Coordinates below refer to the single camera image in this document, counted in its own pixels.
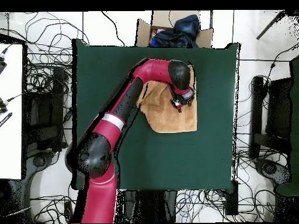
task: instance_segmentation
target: silver band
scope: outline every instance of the silver band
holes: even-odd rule
[[[188,99],[193,94],[193,91],[190,89],[187,93],[182,94],[184,99]]]
[[[109,121],[110,123],[116,125],[118,127],[118,129],[120,129],[120,131],[124,127],[124,123],[122,122],[122,120],[120,120],[119,118],[117,118],[116,116],[114,116],[112,114],[105,113],[103,120]]]

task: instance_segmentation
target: cloth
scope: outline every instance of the cloth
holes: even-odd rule
[[[198,48],[195,39],[200,31],[197,15],[190,15],[177,20],[173,30],[157,32],[155,41],[159,47]]]
[[[191,65],[190,68],[190,87],[196,89],[194,83],[194,72]],[[190,107],[183,106],[182,112],[179,113],[175,109],[170,100],[171,93],[167,84],[161,82],[150,81],[145,85],[137,105],[141,104],[140,110],[151,128],[158,133],[177,133],[189,132],[197,130],[197,102],[196,97]]]

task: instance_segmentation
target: cardboard box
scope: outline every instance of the cardboard box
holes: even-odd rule
[[[189,15],[197,15],[197,10],[154,10],[152,13],[151,25],[141,19],[137,20],[137,34],[135,46],[149,47],[151,32],[157,29],[171,30],[177,20],[183,19]],[[197,35],[195,42],[199,47],[211,48],[213,38],[213,28],[202,30]]]

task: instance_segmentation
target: black joint cap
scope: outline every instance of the black joint cap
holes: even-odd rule
[[[190,68],[182,61],[172,60],[168,65],[169,76],[173,85],[180,89],[185,90],[190,84]]]

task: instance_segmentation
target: white floor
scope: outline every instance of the white floor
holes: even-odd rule
[[[224,48],[228,43],[238,42],[241,43],[241,53],[240,53],[240,63],[239,63],[239,101],[245,100],[249,97],[250,91],[248,86],[252,78],[256,75],[268,76],[270,66],[276,55],[298,42],[298,26],[285,17],[279,23],[275,23],[267,33],[260,39],[257,40],[258,34],[266,27],[266,25],[275,17],[278,10],[214,10],[213,16],[213,48]],[[26,37],[25,30],[28,29],[27,38],[30,41],[37,41],[40,44],[49,44],[53,37],[60,32],[60,25],[50,26],[41,35],[44,28],[49,23],[58,23],[57,18],[65,19],[66,21],[72,23],[79,30],[84,30],[86,36],[88,37],[90,45],[109,45],[109,46],[122,46],[121,42],[116,38],[116,32],[113,23],[101,14],[101,12],[84,12],[82,17],[82,12],[40,12],[35,20],[44,18],[42,21],[33,23],[29,28],[26,23],[33,18],[36,13],[11,13],[9,28],[19,32],[21,35]],[[116,23],[117,31],[120,39],[123,40],[126,46],[133,46],[135,42],[135,32],[137,19],[150,23],[151,21],[151,11],[134,11],[134,12],[108,12],[107,15]],[[209,28],[210,12],[200,11],[199,13],[202,29]],[[0,18],[0,26],[7,28],[7,21]],[[77,31],[69,24],[64,24],[62,26],[62,33],[66,34],[70,38],[79,39],[82,38],[82,33]],[[9,33],[11,36],[18,37],[17,34],[12,31]],[[59,40],[59,36],[55,38],[53,43]],[[62,37],[59,42],[59,47],[69,48],[71,42],[68,38]],[[29,45],[29,48],[33,52],[38,52],[35,45]],[[290,76],[290,70],[288,67],[288,62],[292,58],[299,54],[299,50],[289,51],[281,57],[278,58],[279,62],[272,70],[271,80],[285,78]],[[240,102],[238,106],[238,116],[241,116],[248,111],[250,111],[251,103],[250,100],[245,102]],[[246,125],[250,122],[250,114],[240,117],[238,120],[238,125]],[[71,127],[71,121],[68,122],[66,128]],[[250,125],[244,127],[239,127],[239,133],[249,133]],[[67,142],[71,142],[71,131],[66,130],[65,136]],[[245,143],[248,143],[248,135],[238,135],[238,138]],[[241,141],[238,141],[239,150],[244,149],[240,147],[246,146]],[[64,164],[64,153],[62,151],[58,162],[40,172],[33,180],[31,197],[43,197],[43,196],[53,196],[53,195],[68,195],[68,186],[71,179],[71,173],[66,169]],[[281,164],[285,163],[282,158],[279,161]],[[246,169],[238,170],[238,181],[239,185],[239,200],[244,198],[249,198],[247,200],[240,201],[239,211],[251,211],[253,209],[253,199],[251,196],[251,191],[247,185],[250,186],[253,193],[255,194],[258,190],[268,189],[272,190],[273,187],[269,180],[257,174],[257,172],[247,166]],[[76,199],[77,192],[70,190],[71,197]],[[184,199],[187,202],[198,202],[196,193],[199,192],[187,192],[190,195],[194,195],[188,199]],[[186,194],[179,196],[178,201],[182,197],[186,198]],[[268,192],[261,192],[256,197],[257,200],[266,205],[267,203],[274,205],[274,197]],[[38,213],[42,207],[48,204],[48,201],[32,201],[33,213]],[[212,207],[203,204],[195,204],[193,209],[189,213],[178,213],[177,222],[222,222],[223,220],[220,212]],[[254,221],[255,215],[242,213],[241,216],[237,216],[235,220],[228,216],[230,221]],[[271,214],[265,214],[262,216],[264,220],[272,220]],[[48,220],[46,214],[40,217],[41,220]]]

